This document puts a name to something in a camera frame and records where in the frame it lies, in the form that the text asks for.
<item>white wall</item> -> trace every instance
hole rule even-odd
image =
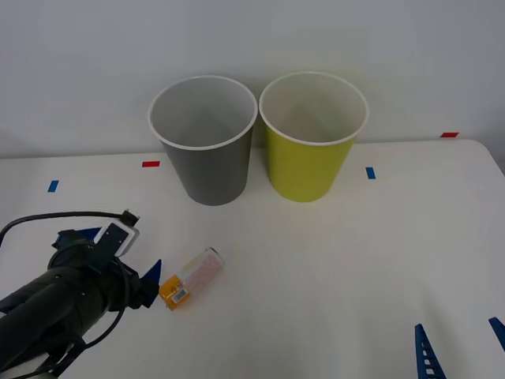
[[[371,105],[362,141],[484,142],[505,160],[503,0],[0,2],[0,156],[160,150],[152,97],[224,74],[257,95],[296,69]]]

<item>blue tape marker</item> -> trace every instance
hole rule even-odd
[[[50,185],[49,185],[49,189],[47,190],[47,192],[56,192],[56,187],[58,187],[58,183],[60,181],[59,180],[53,180],[51,181]]]
[[[373,170],[373,167],[366,167],[366,174],[368,175],[368,179],[375,179],[376,173]]]

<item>barcode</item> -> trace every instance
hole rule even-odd
[[[177,304],[187,294],[188,294],[188,292],[186,292],[185,290],[180,290],[176,295],[172,296],[172,301]]]

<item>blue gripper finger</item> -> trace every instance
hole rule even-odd
[[[447,379],[429,343],[423,325],[416,325],[417,377],[419,379]]]
[[[493,317],[489,319],[489,324],[491,324],[492,330],[495,331],[496,336],[498,337],[499,343],[502,345],[502,348],[505,350],[505,325],[501,323],[498,318]]]

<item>gray cup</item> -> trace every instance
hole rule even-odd
[[[189,197],[223,205],[245,188],[257,114],[256,98],[242,83],[207,75],[164,89],[148,118]]]

